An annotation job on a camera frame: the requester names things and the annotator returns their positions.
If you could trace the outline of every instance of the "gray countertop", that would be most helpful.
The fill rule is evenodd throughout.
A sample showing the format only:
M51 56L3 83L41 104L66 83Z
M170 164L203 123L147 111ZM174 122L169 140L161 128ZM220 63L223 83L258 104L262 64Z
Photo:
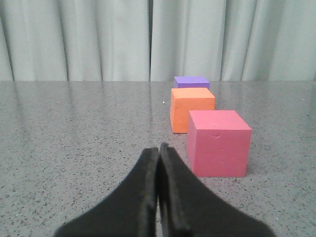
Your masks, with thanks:
M52 236L168 142L173 82L1 82L0 236ZM316 82L211 82L252 127L245 178L201 178L279 237L316 235Z

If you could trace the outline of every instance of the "orange cube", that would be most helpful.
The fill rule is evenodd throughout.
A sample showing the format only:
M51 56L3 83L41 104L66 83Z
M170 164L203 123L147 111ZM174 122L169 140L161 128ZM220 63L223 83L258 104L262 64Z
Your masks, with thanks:
M172 88L170 121L173 133L187 133L190 110L214 110L215 96L207 88Z

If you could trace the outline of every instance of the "block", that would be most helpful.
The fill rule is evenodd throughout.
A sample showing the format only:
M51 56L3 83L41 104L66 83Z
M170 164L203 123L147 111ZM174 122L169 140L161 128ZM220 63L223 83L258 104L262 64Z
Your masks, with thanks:
M215 96L207 88L172 88L170 121L174 133L187 133L190 110L214 110Z
M205 87L209 89L209 81L204 77L174 77L174 88Z
M190 111L187 154L197 177L244 177L251 128L236 111Z

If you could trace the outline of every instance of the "cube top face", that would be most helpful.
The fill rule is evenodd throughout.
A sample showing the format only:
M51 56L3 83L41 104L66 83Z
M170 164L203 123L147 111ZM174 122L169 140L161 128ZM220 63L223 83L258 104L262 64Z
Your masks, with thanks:
M174 77L175 88L188 88L188 87L205 87L209 88L209 81L204 77Z
M171 93L175 99L184 99L184 98L215 99L215 96L207 88L172 88Z
M189 111L198 130L250 130L251 127L234 110Z

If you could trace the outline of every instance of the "cube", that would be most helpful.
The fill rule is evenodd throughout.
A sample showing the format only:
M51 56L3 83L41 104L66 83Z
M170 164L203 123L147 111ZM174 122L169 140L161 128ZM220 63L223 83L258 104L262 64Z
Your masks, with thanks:
M190 110L214 110L215 97L207 88L172 88L170 121L174 133L187 133Z
M190 111L187 154L197 177L244 177L251 128L235 111Z
M205 87L209 89L209 81L204 77L174 77L174 88Z

